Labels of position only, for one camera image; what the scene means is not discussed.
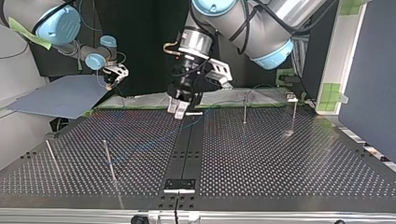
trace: gray panel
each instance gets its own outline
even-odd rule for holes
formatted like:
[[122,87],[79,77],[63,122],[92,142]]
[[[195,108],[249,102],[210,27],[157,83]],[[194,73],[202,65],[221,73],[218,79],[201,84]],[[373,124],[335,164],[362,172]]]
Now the gray panel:
[[198,180],[191,209],[396,212],[396,174],[325,118],[256,108],[243,124],[243,114],[214,110],[193,128],[196,157],[183,175]]
[[340,121],[390,160],[396,161],[396,1],[371,1],[346,86]]
[[19,112],[77,119],[107,93],[102,78],[95,76],[63,77],[8,106]]
[[169,172],[168,166],[174,148],[183,147],[177,141],[181,124],[165,111],[96,112],[52,142],[56,161],[39,148],[2,171],[0,206],[173,209],[175,199],[163,196],[163,186],[166,178],[181,177],[182,169]]

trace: vertical metal post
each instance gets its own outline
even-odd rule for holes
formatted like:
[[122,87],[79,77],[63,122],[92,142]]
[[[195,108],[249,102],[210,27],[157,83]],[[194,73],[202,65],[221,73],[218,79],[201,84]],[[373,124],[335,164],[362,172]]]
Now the vertical metal post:
[[296,119],[296,113],[297,113],[297,103],[298,103],[298,102],[295,102],[295,103],[294,103],[293,121]]
[[49,141],[49,140],[46,140],[46,143],[47,143],[47,148],[49,149],[50,157],[51,157],[53,160],[56,160],[55,155],[53,154],[53,151],[52,151],[52,146],[50,145],[50,141]]
[[105,152],[107,155],[107,162],[108,162],[108,166],[110,167],[111,175],[113,177],[113,180],[116,181],[117,179],[116,179],[116,175],[114,174],[113,162],[111,161],[110,151],[108,150],[108,145],[107,145],[106,140],[103,140],[103,146],[105,147]]
[[244,124],[247,124],[247,118],[248,118],[248,94],[245,96],[244,100],[244,105],[245,105],[245,111],[244,111]]

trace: black backdrop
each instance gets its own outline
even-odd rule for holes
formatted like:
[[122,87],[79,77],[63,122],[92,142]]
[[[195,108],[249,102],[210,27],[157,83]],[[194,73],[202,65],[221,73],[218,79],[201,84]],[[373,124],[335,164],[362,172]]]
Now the black backdrop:
[[[104,35],[114,35],[119,41],[119,51],[128,55],[126,65],[131,75],[120,85],[122,93],[166,91],[167,74],[174,59],[163,53],[163,44],[173,42],[177,32],[182,32],[188,1],[96,0],[95,4]],[[215,46],[215,57],[231,66],[235,87],[275,85],[276,71],[264,71],[246,56],[237,55],[236,48],[223,38]]]

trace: blue cable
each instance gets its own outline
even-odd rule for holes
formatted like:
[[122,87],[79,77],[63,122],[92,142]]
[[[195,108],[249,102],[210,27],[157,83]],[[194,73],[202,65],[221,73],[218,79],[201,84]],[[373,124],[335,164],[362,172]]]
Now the blue cable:
[[125,161],[125,158],[126,158],[126,156],[127,156],[126,154],[129,154],[130,152],[140,150],[141,148],[143,149],[143,148],[145,148],[145,147],[150,147],[151,145],[153,145],[153,144],[155,144],[155,143],[157,143],[157,142],[161,142],[163,139],[165,139],[165,138],[171,136],[171,135],[174,134],[174,133],[183,132],[184,130],[189,129],[190,127],[194,126],[194,125],[197,124],[199,121],[201,121],[201,119],[202,119],[206,114],[208,114],[209,111],[210,111],[211,109],[213,109],[213,107],[214,107],[215,105],[219,105],[219,104],[223,104],[223,103],[240,103],[240,102],[243,102],[243,101],[224,101],[224,102],[215,103],[215,104],[211,105],[211,106],[205,111],[205,113],[204,113],[200,118],[198,118],[198,120],[196,120],[195,122],[193,122],[193,123],[191,123],[191,124],[189,124],[189,125],[186,125],[185,127],[182,127],[182,128],[180,128],[180,129],[174,130],[174,131],[168,133],[167,135],[165,135],[165,136],[163,136],[163,137],[160,137],[160,138],[154,139],[154,140],[152,140],[152,141],[149,141],[149,142],[147,142],[146,144],[142,144],[142,145],[140,145],[140,146],[137,146],[137,147],[134,147],[134,148],[129,149],[128,151],[126,151],[126,152],[123,153],[122,155],[118,156],[118,157],[112,162],[112,164],[117,164],[117,163],[119,163],[119,162],[124,162],[124,161]]

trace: white wall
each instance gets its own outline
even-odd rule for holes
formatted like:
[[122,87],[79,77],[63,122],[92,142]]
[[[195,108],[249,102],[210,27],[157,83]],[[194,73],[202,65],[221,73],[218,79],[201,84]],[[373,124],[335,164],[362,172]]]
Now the white wall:
[[[0,40],[0,58],[19,53],[26,46],[20,36],[1,25]],[[0,170],[38,146],[50,132],[51,118],[4,109],[18,97],[44,85],[30,49],[18,57],[0,59]]]
[[[324,83],[340,83],[341,93],[344,93],[350,68],[355,56],[361,24],[364,19],[367,4],[361,7],[358,15],[338,15],[332,32],[332,42],[323,72],[323,79],[318,96],[318,105]],[[338,104],[335,112],[317,111],[320,115],[338,115],[341,104]]]

